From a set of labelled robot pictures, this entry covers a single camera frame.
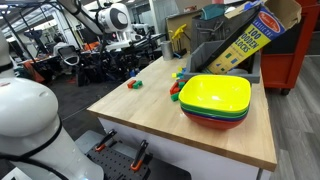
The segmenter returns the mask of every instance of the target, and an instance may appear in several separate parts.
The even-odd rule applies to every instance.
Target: wooden table
[[[185,58],[160,58],[132,78],[142,80],[141,89],[128,89],[130,79],[88,110],[126,143],[146,139],[151,153],[195,180],[269,179],[277,162],[263,85],[252,85],[250,111],[241,125],[209,129],[189,120],[170,99],[171,74],[185,65]]]

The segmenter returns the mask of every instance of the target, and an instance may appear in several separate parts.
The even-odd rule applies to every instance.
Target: gray floor
[[[278,166],[272,180],[320,179],[320,57],[306,58],[287,97],[267,89]]]

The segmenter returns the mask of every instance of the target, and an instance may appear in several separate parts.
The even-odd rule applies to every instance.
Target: wooden tabletop
[[[88,110],[107,120],[274,171],[277,162],[263,85],[252,85],[250,110],[242,124],[227,131],[209,129],[189,120],[179,102],[170,99],[169,89],[175,81],[171,74],[185,65],[185,59],[160,58],[132,78],[142,80],[141,89],[128,89],[129,79]]]

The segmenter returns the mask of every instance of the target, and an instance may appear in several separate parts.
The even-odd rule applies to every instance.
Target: plastic bowl
[[[185,106],[183,106],[182,104],[180,104],[180,107],[184,110],[187,110],[189,112],[193,112],[195,114],[201,114],[203,116],[211,116],[211,117],[216,117],[216,118],[224,118],[224,119],[239,119],[239,118],[242,118],[243,116],[245,116],[249,109],[247,109],[247,111],[245,111],[244,113],[242,113],[241,115],[237,115],[237,116],[232,116],[232,115],[229,115],[229,116],[222,116],[222,115],[217,115],[217,114],[213,114],[213,113],[206,113],[206,112],[201,112],[201,111],[195,111],[194,109],[189,109]]]
[[[180,101],[187,105],[227,113],[243,112],[249,106],[250,97],[248,80],[224,75],[194,76],[179,94]]]
[[[236,126],[238,126],[239,124],[241,124],[243,122],[242,119],[240,121],[235,121],[235,122],[228,122],[228,121],[220,121],[220,120],[215,120],[215,119],[211,119],[211,118],[204,118],[204,117],[200,117],[200,116],[195,116],[193,114],[184,112],[184,114],[192,121],[202,125],[202,126],[206,126],[208,128],[213,128],[213,129],[220,129],[220,130],[227,130],[227,129],[231,129],[231,128],[235,128]]]
[[[215,119],[215,120],[219,120],[219,121],[228,121],[228,122],[235,122],[235,121],[241,121],[242,119],[247,117],[248,113],[245,113],[243,116],[239,117],[239,118],[223,118],[223,117],[216,117],[216,116],[208,116],[208,115],[203,115],[203,114],[198,114],[195,112],[191,112],[188,111],[186,109],[181,108],[183,112],[195,115],[195,116],[200,116],[200,117],[204,117],[204,118],[210,118],[210,119]]]
[[[210,110],[210,109],[205,109],[205,108],[200,108],[200,107],[195,107],[195,106],[190,106],[182,101],[180,101],[180,105],[190,109],[194,112],[199,112],[199,113],[206,113],[206,114],[213,114],[216,116],[226,116],[226,117],[233,117],[233,116],[241,116],[243,115],[245,112],[248,111],[249,106],[242,112],[235,112],[235,113],[231,113],[231,112],[223,112],[223,111],[216,111],[216,110]]]

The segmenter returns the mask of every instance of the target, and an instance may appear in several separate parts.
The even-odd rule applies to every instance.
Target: black cable
[[[76,5],[77,10],[76,10],[76,12],[70,12],[70,13],[71,13],[72,15],[76,16],[76,15],[79,14],[80,11],[81,11],[81,1],[74,0],[74,1],[73,1],[73,4]]]
[[[60,124],[59,124],[58,130],[54,133],[54,135],[47,142],[45,142],[41,146],[39,146],[36,149],[31,150],[21,156],[10,155],[10,154],[0,154],[0,159],[6,159],[9,161],[14,161],[14,162],[23,162],[23,163],[31,164],[34,166],[38,166],[38,167],[43,168],[49,172],[52,172],[53,174],[55,174],[56,176],[58,176],[62,180],[68,180],[67,177],[65,177],[63,174],[59,173],[55,169],[37,161],[37,160],[30,159],[31,156],[37,154],[38,152],[40,152],[43,149],[45,149],[46,147],[48,147],[59,136],[59,134],[62,130],[62,121],[61,121],[60,117],[59,117],[59,120],[60,120],[59,121]]]
[[[26,163],[26,164],[31,164],[37,167],[40,167],[42,169],[45,169],[49,172],[52,172],[53,174],[55,174],[56,176],[58,176],[61,180],[69,180],[67,177],[65,177],[63,174],[59,173],[58,171],[56,171],[55,169],[30,158],[27,159],[22,159],[19,161],[16,161],[16,159],[19,159],[19,156],[14,156],[14,155],[0,155],[0,159],[6,159],[9,161],[14,161],[14,162],[22,162],[22,163]]]
[[[97,1],[97,4],[98,4],[99,9],[102,9],[102,6],[101,6],[99,0],[96,0],[96,1]]]

